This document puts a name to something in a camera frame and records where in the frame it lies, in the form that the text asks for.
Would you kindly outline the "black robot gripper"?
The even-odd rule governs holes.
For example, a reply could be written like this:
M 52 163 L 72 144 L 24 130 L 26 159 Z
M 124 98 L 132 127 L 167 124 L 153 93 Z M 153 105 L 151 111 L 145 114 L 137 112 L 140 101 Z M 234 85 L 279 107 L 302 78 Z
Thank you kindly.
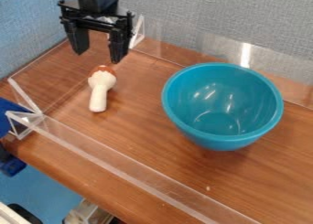
M 117 64 L 128 54 L 133 14 L 119 6 L 119 0 L 58 0 L 60 22 L 73 51 L 89 48 L 88 30 L 108 33 L 109 58 Z

